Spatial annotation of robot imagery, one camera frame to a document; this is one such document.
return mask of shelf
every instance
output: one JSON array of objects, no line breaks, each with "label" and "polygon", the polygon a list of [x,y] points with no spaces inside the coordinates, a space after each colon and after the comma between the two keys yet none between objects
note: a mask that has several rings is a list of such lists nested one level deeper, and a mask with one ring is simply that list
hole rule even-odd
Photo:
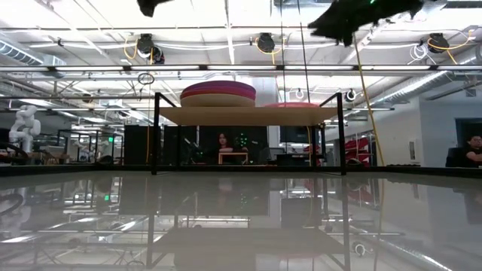
[{"label": "shelf", "polygon": [[185,126],[313,126],[337,115],[336,108],[160,108],[160,115]]}]

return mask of man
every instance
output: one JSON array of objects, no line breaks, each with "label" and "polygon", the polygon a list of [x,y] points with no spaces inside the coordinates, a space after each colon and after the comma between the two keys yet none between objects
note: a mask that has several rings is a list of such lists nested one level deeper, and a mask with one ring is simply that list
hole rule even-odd
[{"label": "man", "polygon": [[467,143],[468,148],[464,151],[463,167],[482,168],[482,138],[479,135],[474,135]]}]

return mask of ceiling light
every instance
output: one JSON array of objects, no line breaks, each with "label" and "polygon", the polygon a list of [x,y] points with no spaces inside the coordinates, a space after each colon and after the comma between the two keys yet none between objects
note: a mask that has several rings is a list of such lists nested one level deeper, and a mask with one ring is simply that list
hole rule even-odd
[{"label": "ceiling light", "polygon": [[52,108],[52,111],[89,111],[89,108]]},{"label": "ceiling light", "polygon": [[123,71],[122,66],[61,66],[56,67],[59,72],[95,72],[95,71]]},{"label": "ceiling light", "polygon": [[83,117],[85,120],[94,122],[94,123],[106,123],[108,120],[101,119],[99,117]]},{"label": "ceiling light", "polygon": [[127,63],[127,64],[129,64],[129,65],[133,65],[133,64],[132,64],[129,60],[127,60],[127,59],[121,59],[121,62],[125,62],[125,63]]},{"label": "ceiling light", "polygon": [[198,65],[141,65],[130,67],[133,71],[179,71],[198,70]]},{"label": "ceiling light", "polygon": [[482,65],[441,65],[438,66],[439,70],[449,70],[449,71],[471,71],[471,70],[481,70]]},{"label": "ceiling light", "polygon": [[44,106],[44,107],[55,106],[51,102],[46,102],[44,100],[39,100],[39,99],[20,99],[19,101],[26,102],[26,103],[29,103],[31,105],[38,105],[38,106]]},{"label": "ceiling light", "polygon": [[208,70],[275,70],[275,65],[209,65]]},{"label": "ceiling light", "polygon": [[373,70],[373,71],[419,71],[430,69],[429,65],[364,65],[361,67],[362,70]]},{"label": "ceiling light", "polygon": [[64,116],[67,116],[67,117],[77,117],[75,116],[74,114],[70,114],[68,112],[59,112],[60,114],[64,115]]},{"label": "ceiling light", "polygon": [[47,67],[0,67],[0,72],[48,72]]},{"label": "ceiling light", "polygon": [[353,70],[353,66],[350,65],[287,65],[287,70]]}]

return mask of round cushion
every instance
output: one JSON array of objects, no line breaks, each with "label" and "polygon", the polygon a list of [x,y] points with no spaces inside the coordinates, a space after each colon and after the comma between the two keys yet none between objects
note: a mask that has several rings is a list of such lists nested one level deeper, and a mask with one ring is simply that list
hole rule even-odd
[{"label": "round cushion", "polygon": [[195,90],[190,90],[187,92],[182,92],[181,99],[189,97],[192,95],[202,95],[202,94],[230,94],[243,96],[250,99],[256,99],[256,93],[249,90],[243,90],[235,87],[201,87]]},{"label": "round cushion", "polygon": [[238,89],[248,90],[248,91],[251,91],[254,94],[256,94],[256,89],[254,87],[251,87],[248,84],[244,84],[244,83],[236,82],[236,81],[206,81],[206,82],[202,82],[202,83],[198,83],[198,84],[194,84],[192,86],[186,87],[184,89],[183,93],[191,91],[191,90],[195,90],[195,89],[200,88],[200,87],[209,87],[209,88],[213,88],[213,87],[235,87],[235,88],[238,88]]},{"label": "round cushion", "polygon": [[271,108],[317,108],[319,105],[309,102],[277,102],[264,107]]},{"label": "round cushion", "polygon": [[254,99],[224,93],[207,93],[181,99],[183,107],[254,107]]}]

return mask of glossy floor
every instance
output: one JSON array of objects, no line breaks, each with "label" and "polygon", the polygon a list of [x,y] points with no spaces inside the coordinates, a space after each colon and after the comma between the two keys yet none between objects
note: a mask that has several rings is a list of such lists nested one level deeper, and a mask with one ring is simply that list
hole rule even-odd
[{"label": "glossy floor", "polygon": [[383,173],[0,178],[0,267],[358,271],[374,269],[380,248],[382,271],[480,270],[482,188],[467,183]]}]

